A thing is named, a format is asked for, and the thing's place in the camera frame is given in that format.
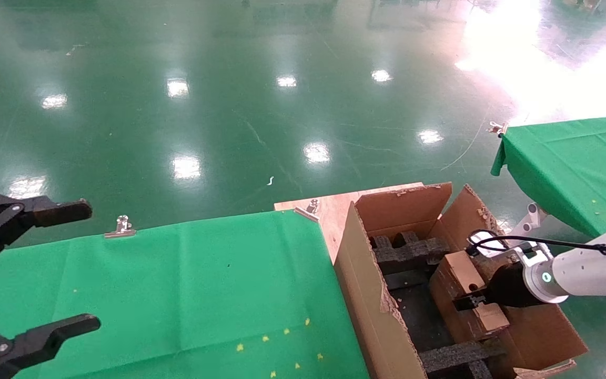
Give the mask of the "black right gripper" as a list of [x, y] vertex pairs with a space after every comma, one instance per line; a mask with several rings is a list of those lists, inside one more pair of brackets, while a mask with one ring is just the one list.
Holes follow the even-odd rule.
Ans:
[[452, 300], [459, 312], [478, 308], [480, 305], [499, 304], [509, 307], [533, 306], [533, 295], [524, 282], [524, 266], [520, 262], [505, 264], [495, 270], [486, 284], [485, 295], [467, 295]]

